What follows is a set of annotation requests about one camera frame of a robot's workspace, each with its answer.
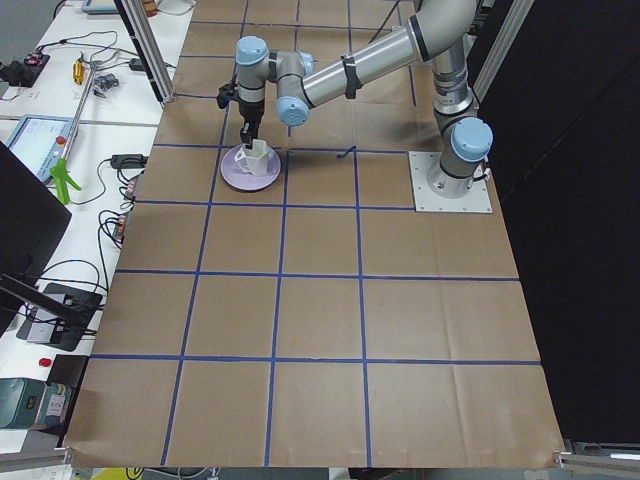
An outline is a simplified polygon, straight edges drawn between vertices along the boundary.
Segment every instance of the black wall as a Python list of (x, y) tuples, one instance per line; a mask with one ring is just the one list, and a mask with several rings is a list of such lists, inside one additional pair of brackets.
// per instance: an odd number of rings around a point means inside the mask
[(639, 443), (640, 2), (536, 1), (480, 116), (561, 431)]

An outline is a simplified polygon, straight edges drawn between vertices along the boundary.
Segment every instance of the purple plate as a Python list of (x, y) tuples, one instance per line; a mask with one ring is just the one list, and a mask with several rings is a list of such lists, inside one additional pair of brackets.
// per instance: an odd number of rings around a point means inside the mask
[(269, 159), (267, 160), (267, 174), (256, 177), (250, 172), (244, 172), (236, 164), (234, 158), (236, 153), (242, 148), (242, 144), (233, 147), (222, 158), (222, 165), (220, 171), (222, 172), (222, 178), (238, 190), (244, 190), (246, 192), (255, 192), (256, 190), (262, 190), (268, 187), (276, 181), (278, 175), (280, 175), (280, 157), (271, 147), (269, 149)]

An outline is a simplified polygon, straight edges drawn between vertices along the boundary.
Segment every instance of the robotic arm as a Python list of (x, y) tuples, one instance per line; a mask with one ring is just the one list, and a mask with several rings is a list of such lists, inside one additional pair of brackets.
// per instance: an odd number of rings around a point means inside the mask
[[(462, 43), (475, 10), (476, 0), (425, 0), (405, 27), (317, 73), (312, 73), (310, 54), (269, 50), (264, 40), (244, 37), (237, 44), (237, 75), (220, 88), (218, 105), (226, 108), (229, 101), (239, 103), (245, 120), (240, 136), (250, 150), (264, 114), (267, 81), (277, 85), (280, 120), (296, 127), (306, 122), (315, 107), (343, 94), (355, 98), (358, 89), (379, 77), (415, 61), (434, 59), (434, 110), (447, 145), (440, 162), (443, 172), (432, 175), (434, 188), (443, 196), (462, 196), (492, 142), (486, 124), (465, 119), (476, 115)], [(466, 122), (466, 128), (454, 135), (460, 121)]]

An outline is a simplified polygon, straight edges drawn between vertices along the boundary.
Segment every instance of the small box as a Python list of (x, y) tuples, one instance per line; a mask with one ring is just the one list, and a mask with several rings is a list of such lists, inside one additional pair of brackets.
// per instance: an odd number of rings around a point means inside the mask
[(71, 393), (60, 383), (0, 379), (0, 429), (46, 430), (64, 424)]

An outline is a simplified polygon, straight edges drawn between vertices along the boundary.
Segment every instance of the gray floor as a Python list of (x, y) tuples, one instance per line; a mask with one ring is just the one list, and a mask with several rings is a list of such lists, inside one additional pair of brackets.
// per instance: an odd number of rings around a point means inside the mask
[[(9, 63), (22, 59), (37, 46), (38, 40), (51, 24), (58, 0), (0, 0), (0, 60)], [(0, 83), (0, 95), (6, 84)], [(223, 469), (220, 480), (322, 480), (324, 469)], [(145, 473), (145, 479), (170, 478)], [(494, 469), (430, 469), (396, 474), (393, 480), (569, 480), (568, 472), (553, 470), (494, 470)], [(581, 475), (584, 480), (604, 480), (602, 475)]]

